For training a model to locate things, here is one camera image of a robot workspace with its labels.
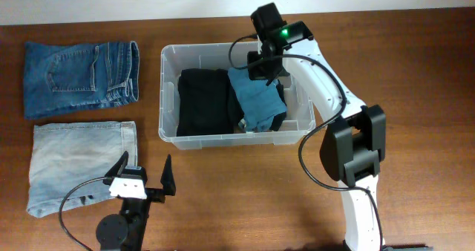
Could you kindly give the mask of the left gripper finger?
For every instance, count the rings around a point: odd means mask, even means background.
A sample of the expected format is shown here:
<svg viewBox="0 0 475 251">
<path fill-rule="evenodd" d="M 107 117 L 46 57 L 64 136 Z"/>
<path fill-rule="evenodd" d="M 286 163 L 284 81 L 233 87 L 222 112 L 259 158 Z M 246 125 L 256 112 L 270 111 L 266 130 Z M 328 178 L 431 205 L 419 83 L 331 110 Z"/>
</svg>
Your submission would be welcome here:
<svg viewBox="0 0 475 251">
<path fill-rule="evenodd" d="M 176 195 L 177 188 L 174 181 L 174 175 L 172 171 L 172 159 L 170 154 L 166 158 L 163 173 L 160 178 L 160 183 L 163 185 L 163 194 L 165 196 Z"/>
<path fill-rule="evenodd" d="M 118 161 L 106 172 L 104 175 L 105 179 L 103 180 L 105 185 L 111 185 L 114 178 L 119 177 L 122 174 L 124 168 L 128 164 L 128 157 L 128 152 L 124 151 Z"/>
</svg>

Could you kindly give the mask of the blue shirt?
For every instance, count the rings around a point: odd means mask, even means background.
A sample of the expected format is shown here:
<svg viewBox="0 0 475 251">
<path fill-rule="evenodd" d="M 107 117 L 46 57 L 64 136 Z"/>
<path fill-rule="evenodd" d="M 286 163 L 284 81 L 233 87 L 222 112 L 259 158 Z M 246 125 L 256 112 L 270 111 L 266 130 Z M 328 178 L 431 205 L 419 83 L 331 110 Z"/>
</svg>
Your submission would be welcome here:
<svg viewBox="0 0 475 251">
<path fill-rule="evenodd" d="M 278 131 L 287 116 L 284 86 L 278 79 L 251 80 L 247 69 L 230 68 L 228 77 L 243 117 L 238 125 L 245 132 Z"/>
</svg>

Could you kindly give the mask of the small black garment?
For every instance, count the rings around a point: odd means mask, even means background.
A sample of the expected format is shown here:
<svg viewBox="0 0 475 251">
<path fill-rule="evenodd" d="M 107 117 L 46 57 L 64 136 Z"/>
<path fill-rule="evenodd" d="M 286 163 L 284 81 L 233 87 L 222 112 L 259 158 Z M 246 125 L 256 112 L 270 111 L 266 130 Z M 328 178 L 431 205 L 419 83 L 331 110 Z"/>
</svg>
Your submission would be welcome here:
<svg viewBox="0 0 475 251">
<path fill-rule="evenodd" d="M 244 80 L 229 88 L 227 113 L 234 127 L 243 132 L 278 131 L 287 116 L 284 86 L 275 80 Z"/>
</svg>

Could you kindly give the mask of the large black garment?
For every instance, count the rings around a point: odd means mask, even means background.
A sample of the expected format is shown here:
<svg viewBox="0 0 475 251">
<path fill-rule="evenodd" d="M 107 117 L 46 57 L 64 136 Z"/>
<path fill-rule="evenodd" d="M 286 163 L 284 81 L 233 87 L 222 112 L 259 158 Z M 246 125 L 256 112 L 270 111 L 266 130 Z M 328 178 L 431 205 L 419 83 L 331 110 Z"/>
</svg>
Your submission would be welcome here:
<svg viewBox="0 0 475 251">
<path fill-rule="evenodd" d="M 191 68 L 181 71 L 177 136 L 231 134 L 229 119 L 230 81 L 227 71 Z"/>
</svg>

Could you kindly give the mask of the dark blue jeans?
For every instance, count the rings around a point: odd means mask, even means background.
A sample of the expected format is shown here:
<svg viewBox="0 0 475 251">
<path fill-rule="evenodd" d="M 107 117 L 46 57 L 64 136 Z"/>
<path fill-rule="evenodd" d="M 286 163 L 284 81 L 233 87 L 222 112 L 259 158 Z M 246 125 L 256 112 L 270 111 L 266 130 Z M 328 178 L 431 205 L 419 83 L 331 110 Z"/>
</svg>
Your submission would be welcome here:
<svg viewBox="0 0 475 251">
<path fill-rule="evenodd" d="M 114 108 L 139 99 L 135 41 L 79 45 L 24 44 L 24 118 Z"/>
</svg>

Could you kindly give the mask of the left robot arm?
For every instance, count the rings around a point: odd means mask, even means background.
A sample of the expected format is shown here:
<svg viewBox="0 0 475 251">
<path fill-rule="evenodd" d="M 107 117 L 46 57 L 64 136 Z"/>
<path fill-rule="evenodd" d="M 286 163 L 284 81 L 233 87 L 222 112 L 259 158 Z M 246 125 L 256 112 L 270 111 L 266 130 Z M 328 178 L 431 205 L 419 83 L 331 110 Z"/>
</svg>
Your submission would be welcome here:
<svg viewBox="0 0 475 251">
<path fill-rule="evenodd" d="M 145 168 L 128 164 L 128 152 L 107 171 L 103 183 L 111 197 L 122 200 L 117 214 L 104 217 L 96 227 L 101 250 L 140 250 L 152 203 L 164 203 L 176 194 L 176 185 L 169 155 L 160 178 L 160 188 L 147 188 Z"/>
</svg>

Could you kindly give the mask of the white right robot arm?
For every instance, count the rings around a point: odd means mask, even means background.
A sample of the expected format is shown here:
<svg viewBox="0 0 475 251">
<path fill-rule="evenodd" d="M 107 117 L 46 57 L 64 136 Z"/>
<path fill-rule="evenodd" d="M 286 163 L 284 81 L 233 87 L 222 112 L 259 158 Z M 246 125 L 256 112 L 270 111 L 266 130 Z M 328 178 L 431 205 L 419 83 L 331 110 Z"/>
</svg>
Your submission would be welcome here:
<svg viewBox="0 0 475 251">
<path fill-rule="evenodd" d="M 385 158 L 386 115 L 368 106 L 341 81 L 324 58 L 310 29 L 283 20 L 275 4 L 260 6 L 250 16 L 259 41 L 248 55 L 252 80 L 271 82 L 289 74 L 303 88 L 323 121 L 304 136 L 325 130 L 320 160 L 340 192 L 346 220 L 346 250 L 382 250 L 384 237 L 376 191 Z"/>
</svg>

